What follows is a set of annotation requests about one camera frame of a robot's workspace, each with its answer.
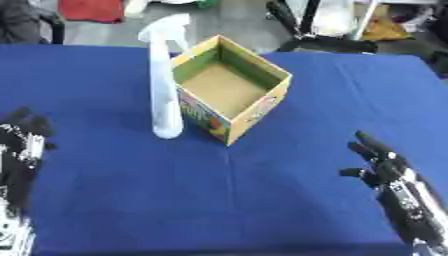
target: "floor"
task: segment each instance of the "floor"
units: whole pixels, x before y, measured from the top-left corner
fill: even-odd
[[[56,10],[57,0],[40,1],[43,7]],[[209,9],[198,9],[195,4],[151,3],[143,18],[126,19],[121,24],[67,22],[66,44],[144,46],[137,40],[137,34],[145,25],[170,14],[186,12],[192,18],[192,23],[187,28],[187,40],[192,45],[221,34],[257,53],[271,52],[290,36],[279,22],[265,18],[266,2],[267,0],[222,0]],[[416,37],[417,40],[380,43],[380,52],[407,53],[427,58],[441,47],[440,42],[427,33],[420,33]],[[172,51],[179,50],[175,44],[170,46]]]

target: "robotic hand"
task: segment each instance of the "robotic hand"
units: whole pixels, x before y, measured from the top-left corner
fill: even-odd
[[[448,255],[448,212],[440,197],[405,158],[360,131],[355,136],[360,143],[348,146],[372,171],[349,168],[340,174],[359,178],[378,192],[392,227],[415,256]]]
[[[46,118],[20,108],[0,121],[0,256],[30,255],[34,232],[25,206],[51,136]]]

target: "white spray bottle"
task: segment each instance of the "white spray bottle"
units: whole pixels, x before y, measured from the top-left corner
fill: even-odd
[[[183,130],[177,83],[166,41],[174,40],[183,51],[188,51],[185,39],[188,24],[189,14],[175,14],[148,25],[138,35],[140,41],[149,44],[153,131],[163,139],[175,138]]]

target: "blue table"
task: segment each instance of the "blue table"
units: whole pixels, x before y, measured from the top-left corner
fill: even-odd
[[[0,46],[0,115],[48,115],[60,147],[30,199],[36,250],[402,250],[372,191],[337,171],[363,166],[346,149],[363,129],[448,199],[448,87],[409,56],[266,57],[294,74],[288,96],[227,148],[190,124],[152,134],[145,49]]]

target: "colorful printed box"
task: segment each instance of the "colorful printed box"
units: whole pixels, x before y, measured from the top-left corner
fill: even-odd
[[[286,95],[292,75],[231,40],[213,37],[172,59],[182,112],[231,145]]]

